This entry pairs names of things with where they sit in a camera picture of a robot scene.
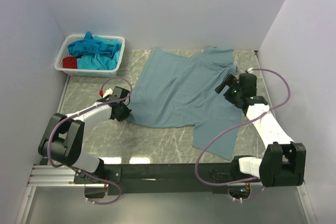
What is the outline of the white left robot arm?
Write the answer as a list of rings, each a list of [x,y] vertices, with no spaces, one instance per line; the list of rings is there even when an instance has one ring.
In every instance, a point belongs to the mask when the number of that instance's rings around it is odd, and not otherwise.
[[[48,122],[38,153],[45,158],[51,157],[55,165],[86,171],[87,178],[93,183],[107,179],[109,172],[105,170],[104,161],[82,150],[83,136],[100,122],[125,120],[131,113],[124,103],[130,93],[116,86],[88,108],[66,115],[55,113]]]

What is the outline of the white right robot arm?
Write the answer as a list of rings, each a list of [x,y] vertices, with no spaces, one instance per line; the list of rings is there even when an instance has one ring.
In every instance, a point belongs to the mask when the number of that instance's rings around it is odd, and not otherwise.
[[[260,179],[265,187],[302,185],[306,148],[284,132],[266,99],[257,95],[257,77],[252,73],[237,77],[229,73],[215,91],[224,91],[225,99],[252,121],[266,148],[262,158],[234,157],[230,169],[232,179],[241,182],[250,175]]]

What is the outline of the grey-blue t shirt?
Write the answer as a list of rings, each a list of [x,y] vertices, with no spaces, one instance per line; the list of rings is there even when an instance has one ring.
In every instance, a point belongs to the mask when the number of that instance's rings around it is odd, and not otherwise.
[[[186,57],[153,49],[132,91],[128,121],[151,128],[193,126],[192,145],[204,149],[241,121],[241,110],[215,91],[236,72],[232,50],[211,47]]]

